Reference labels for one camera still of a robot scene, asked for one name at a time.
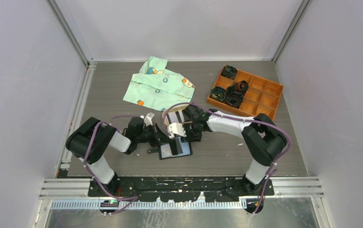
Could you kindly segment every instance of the light green cloth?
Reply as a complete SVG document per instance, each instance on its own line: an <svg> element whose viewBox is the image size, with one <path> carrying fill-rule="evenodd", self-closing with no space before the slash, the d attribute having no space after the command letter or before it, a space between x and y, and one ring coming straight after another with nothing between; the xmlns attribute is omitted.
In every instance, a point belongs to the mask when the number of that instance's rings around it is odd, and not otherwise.
<svg viewBox="0 0 363 228"><path fill-rule="evenodd" d="M190 102L195 86L181 74L166 69L168 61L150 57L133 74L123 100L158 111L180 102Z"/></svg>

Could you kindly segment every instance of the aluminum frame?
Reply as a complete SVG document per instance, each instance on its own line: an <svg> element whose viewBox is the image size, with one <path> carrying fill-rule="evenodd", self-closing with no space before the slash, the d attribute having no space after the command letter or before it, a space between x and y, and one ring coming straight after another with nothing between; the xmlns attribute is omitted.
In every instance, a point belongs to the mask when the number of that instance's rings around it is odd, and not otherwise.
<svg viewBox="0 0 363 228"><path fill-rule="evenodd" d="M302 0L300 6L298 7L298 10L292 20L292 23L290 24L288 30L285 33L285 36L283 37L282 41L279 44L278 49L276 49L275 55L272 58L272 61L274 63L277 62L278 58L282 54L283 50L285 49L285 46L287 45L291 35L296 30L297 25L299 24L301 18L303 17L304 13L306 12L308 6L313 0Z"/></svg>
<svg viewBox="0 0 363 228"><path fill-rule="evenodd" d="M74 33L72 32L67 20L65 19L60 7L57 5L55 0L46 0L47 4L50 6L51 11L56 16L58 22L61 24L65 34L68 37L68 40L71 42L72 46L75 48L75 51L78 53L78 56L82 60L82 62L87 66L90 61L87 59L84 51L82 50L81 46L79 45L78 41Z"/></svg>
<svg viewBox="0 0 363 228"><path fill-rule="evenodd" d="M75 129L77 129L81 125L81 119L84 113L86 99L88 97L95 69L96 69L95 62L91 62L85 72L84 78L82 79L82 83L78 91L78 96L77 96L78 98L76 101L76 105L72 112L69 131L65 136L65 138L68 138L75 131ZM61 151L61 156L60 156L61 159L58 161L59 164L57 165L57 167L59 168L57 171L68 170L71 163L72 153L65 148L65 145L63 145L62 148L63 149Z"/></svg>
<svg viewBox="0 0 363 228"><path fill-rule="evenodd" d="M90 178L46 179L40 192L40 209L35 222L36 228L46 225L51 209L99 209L100 203L110 197L88 197ZM320 227L330 228L325 203L322 201L324 193L318 177L271 177L274 196L267 198L311 198ZM206 203L203 192L195 202L167 203L134 202L126 210L133 209L238 209L245 207L245 199L257 199L258 196L240 197L240 202L212 202ZM118 208L124 207L126 202L120 202Z"/></svg>

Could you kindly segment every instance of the wood grain surface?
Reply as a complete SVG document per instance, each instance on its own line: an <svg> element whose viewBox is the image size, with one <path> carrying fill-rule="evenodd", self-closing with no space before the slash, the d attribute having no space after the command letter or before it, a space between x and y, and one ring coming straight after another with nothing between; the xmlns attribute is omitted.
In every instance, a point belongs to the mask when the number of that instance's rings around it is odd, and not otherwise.
<svg viewBox="0 0 363 228"><path fill-rule="evenodd" d="M146 115L149 112L153 112L154 121L160 123L161 112L122 100L132 74L137 73L142 64L99 62L92 78L82 123L91 116L109 122L114 116ZM193 102L212 108L206 103L206 98L225 64L279 82L271 61L169 62L167 69L182 74L196 86ZM122 129L129 120L119 118L114 123ZM307 175L284 98L280 101L275 124L285 129L294 141L291 150L278 161L279 172L276 175ZM148 148L147 143L139 144L130 155L108 148L104 156L119 176L242 176L252 161L244 140L225 133L203 133L202 142L193 142L193 155L187 157L159 160L158 154L147 153ZM73 156L68 175L88 176L88 172Z"/></svg>

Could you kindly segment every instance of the metal base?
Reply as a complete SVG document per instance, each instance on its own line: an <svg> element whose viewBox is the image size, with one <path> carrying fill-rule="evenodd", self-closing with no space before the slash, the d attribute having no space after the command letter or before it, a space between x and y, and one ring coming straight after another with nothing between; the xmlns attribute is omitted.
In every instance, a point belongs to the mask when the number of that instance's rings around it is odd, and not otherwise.
<svg viewBox="0 0 363 228"><path fill-rule="evenodd" d="M122 197L138 196L141 202L194 202L204 192L206 202L236 202L239 196L258 196L256 191L247 190L240 177L120 177L118 179ZM272 181L265 188L265 195L274 195ZM91 181L89 197L106 197L95 181Z"/></svg>
<svg viewBox="0 0 363 228"><path fill-rule="evenodd" d="M228 177L227 178L228 181L230 180L230 178L234 178L235 181L241 179L240 177ZM173 185L172 188L174 188L177 183L175 181L175 178L171 179L174 180L172 181ZM318 219L320 227L329 227L327 215L324 209L325 205L322 203L324 194L321 189L321 184L317 177L271 177L270 180L272 181L272 186L275 194L267 196L265 199L265 204L267 204L267 201L269 201L269 199L275 199L275 198L286 199L286 201L288 201L289 198L311 199L313 201L314 210L316 212L316 217ZM45 227L46 218L47 215L50 213L51 209L69 209L69 210L83 209L91 211L96 209L101 209L101 203L111 198L88 197L87 194L90 188L90 182L91 179L89 178L46 179L39 197L42 206L40 207L38 219L36 221L36 227L37 228ZM213 183L213 184L224 184L224 182ZM125 191L124 194L130 195L130 192L132 190L128 189L128 191L129 191L128 193L127 191ZM167 202L163 202L162 197L160 197L159 199L153 202L142 202L142 201L134 202L129 207L127 207L126 210L132 211L132 210L149 209L149 210L163 211L164 209L210 209L210 210L247 209L247 203L251 201L249 199L252 199L253 201L259 199L258 195L251 195L251 196L237 197L238 199L237 201L221 202L220 200L222 199L222 197L220 196L220 194L216 196L217 197L215 200L209 202L207 201L209 197L208 195L205 195L204 191L199 191L199 194L197 194L197 199L195 201L188 200L188 201L175 202L174 200L168 200ZM124 207L126 204L127 202L121 201L118 207L113 207L113 208L104 207L103 209L117 210ZM276 205L273 206L271 204L270 206L265 207L264 210L267 210L275 206Z"/></svg>
<svg viewBox="0 0 363 228"><path fill-rule="evenodd" d="M108 184L103 184L103 186L106 188L106 190L112 194L113 196L117 196L120 192L120 181L117 176L117 174L114 174L114 177ZM100 188L98 183L95 180L91 180L90 186L89 186L89 192L88 196L90 197L99 197L99 196L107 196L106 193Z"/></svg>
<svg viewBox="0 0 363 228"><path fill-rule="evenodd" d="M167 208L152 209L150 203L133 203L132 209L120 214L104 216L97 208L64 209L53 204L47 228L317 228L317 218L311 199L265 199L265 207L257 216L247 214L239 207L203 208L189 203L168 204Z"/></svg>

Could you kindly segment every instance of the purple cable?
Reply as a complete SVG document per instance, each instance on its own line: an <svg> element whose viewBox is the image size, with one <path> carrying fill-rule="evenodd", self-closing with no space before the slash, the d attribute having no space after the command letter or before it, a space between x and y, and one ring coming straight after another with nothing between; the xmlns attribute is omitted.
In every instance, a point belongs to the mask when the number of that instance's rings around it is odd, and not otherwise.
<svg viewBox="0 0 363 228"><path fill-rule="evenodd" d="M120 197L116 197L116 196L113 196L112 194L110 194L106 188L104 188L103 184L100 182L100 180L98 178L95 178L95 174L93 173L93 171L89 168L89 166L87 165L87 160L88 160L88 157L89 157L89 154L91 152L91 148L92 148L92 145L93 145L93 142L94 142L94 139L96 137L96 134L97 134L97 129L99 128L100 125L102 124L106 124L107 123L104 123L102 121L98 122L96 124L96 126L94 127L94 130L93 130L93 133L92 133L92 136L91 136L91 141L89 142L89 145L88 145L88 149L86 150L86 154L84 156L84 167L86 168L86 170L88 170L88 172L92 175L92 178L95 179L95 181L97 182L97 184L100 186L100 188L104 191L104 193L106 193L106 195L110 196L110 197L113 197L115 198L116 200L120 200L120 201L128 201L128 200L131 200L131 202L129 204L127 204L125 207L115 211L114 213L112 214L116 214L116 213L120 213L122 212L125 208L127 208L130 204L132 204L134 201L137 200L138 196L133 196L133 197L129 197L129 198L120 198Z"/></svg>
<svg viewBox="0 0 363 228"><path fill-rule="evenodd" d="M110 125L115 127L117 129L116 131L119 132L119 133L121 133L120 128L117 127L117 125L113 124L112 122L113 122L114 119L117 119L117 118L120 118L120 117L139 117L139 116L136 116L136 115L119 115L119 116L111 118L110 119Z"/></svg>
<svg viewBox="0 0 363 228"><path fill-rule="evenodd" d="M261 192L261 198L260 200L258 201L258 205L257 207L255 208L254 212L253 212L253 215L255 216L255 213L257 213L258 209L260 208L260 204L262 203L263 201L263 198L264 198L264 194L265 194L265 187L267 186L268 184L268 180L270 179L270 177L275 174L276 172L278 171L278 169L274 169L272 172L270 172L268 174L268 178L265 180L265 183L264 183L264 187L262 188L262 192Z"/></svg>
<svg viewBox="0 0 363 228"><path fill-rule="evenodd" d="M270 127L270 128L273 128L273 129L275 129L275 130L277 130L277 131L279 131L280 133L282 133L285 137L286 137L286 139L288 140L288 146L286 147L286 149L282 152L282 153L280 153L274 160L273 160L273 163L270 165L270 167L268 168L268 170L267 170L267 172L265 173L265 175L268 175L268 178L265 180L265 185L264 186L266 186L266 184L267 184L267 182L268 182L268 179L271 177L271 175L273 175L273 174L275 174L277 171L278 171L278 169L275 169L274 171L272 171L271 172L271 170L272 170L272 168L273 168L273 166L276 164L276 161L279 159L279 158L281 158L283 155L285 155L289 150L290 150L290 148L292 147L292 142L293 142L293 140L292 140L292 138L290 137L290 135L286 132L286 131L284 131L283 129L281 129L281 128L279 128L279 127L277 127L277 126L275 126L275 125L272 125L272 124L270 124L270 123L266 123L266 122L263 122L263 121L258 121L258 120L251 120L251 119L249 119L249 120L246 120L246 119L241 119L241 118L236 118L236 117L231 117L231 116L222 116L222 115L220 115L220 114L217 114L217 113L214 113L214 112L212 112L212 111L209 111L207 108L205 108L205 107L203 107L203 106L201 106L201 105L199 105L199 104L195 104L195 103L191 103L191 102L182 102L182 103L178 103L178 104L174 104L174 105L172 105L170 108L168 108L167 110L165 110L165 113L164 113L164 117L166 118L166 115L168 114L168 112L169 112L169 110L170 109L172 109L172 108L174 108L174 107L176 107L176 106L178 106L178 105L194 105L194 106L196 106L196 107L198 107L198 108L201 108L202 110L205 110L206 112L208 112L208 113L210 113L210 114L212 114L212 115L215 115L215 116L218 116L218 117L221 117L221 118L225 118L225 119L230 119L230 120L236 120L236 121L241 121L241 122L250 122L250 123L255 123L255 124L261 124L261 125L265 125L265 126L268 126L268 127ZM166 124L165 124L165 118L163 118L163 127L165 128L165 130L169 133L169 134L171 134L170 133L170 131L168 130L168 128L166 127ZM265 193L265 188L262 190L262 193L261 193L261 197L260 197L260 201L258 202L258 206L257 206L257 208L255 209L255 211L254 211L254 215L255 215L255 213L257 212L257 210L258 210L258 208L260 207L260 204L261 204L261 202L262 202L262 199L263 199L263 197L264 197L264 193Z"/></svg>

